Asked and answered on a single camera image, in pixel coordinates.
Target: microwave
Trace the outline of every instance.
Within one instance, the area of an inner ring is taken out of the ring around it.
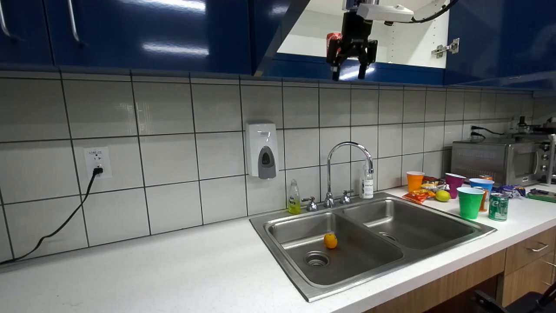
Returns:
[[[550,142],[486,138],[454,141],[451,172],[469,178],[491,175],[495,185],[532,185],[549,171]]]

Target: dish soap bottle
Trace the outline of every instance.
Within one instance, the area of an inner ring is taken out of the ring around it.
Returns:
[[[290,199],[287,203],[287,211],[291,214],[301,213],[301,198],[299,197],[299,187],[297,187],[297,181],[295,179],[291,180]]]
[[[363,164],[361,171],[361,190],[359,191],[359,198],[372,199],[374,192],[373,175],[369,173],[369,165],[367,162]]]

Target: sink basin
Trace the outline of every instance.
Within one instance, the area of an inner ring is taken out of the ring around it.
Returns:
[[[428,249],[473,234],[474,227],[398,199],[381,199],[344,213],[411,249]]]
[[[308,302],[496,230],[384,192],[336,208],[297,216],[281,211],[250,221]],[[327,233],[338,238],[333,250],[324,246]]]
[[[268,232],[316,285],[332,285],[403,256],[400,248],[331,212],[273,223]],[[322,238],[327,233],[334,233],[341,243],[336,249],[325,247]]]

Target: drain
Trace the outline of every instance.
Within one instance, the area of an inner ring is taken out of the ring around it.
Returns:
[[[320,251],[311,251],[305,255],[305,263],[311,267],[325,267],[330,263],[330,258]]]
[[[398,239],[397,239],[396,237],[394,237],[394,236],[392,236],[392,235],[390,235],[390,234],[388,234],[388,233],[379,232],[379,234],[381,234],[382,236],[384,236],[384,237],[386,237],[386,238],[388,238],[388,239],[390,239],[390,240],[392,240],[392,241],[398,241]]]

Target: countertop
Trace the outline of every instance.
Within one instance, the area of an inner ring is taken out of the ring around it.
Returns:
[[[556,185],[529,188],[556,192]],[[424,204],[459,211],[457,199]],[[505,222],[480,213],[476,221],[495,227],[492,234],[312,303],[241,218],[1,267],[0,306],[3,313],[362,312],[556,226],[555,203],[512,199],[508,212]]]

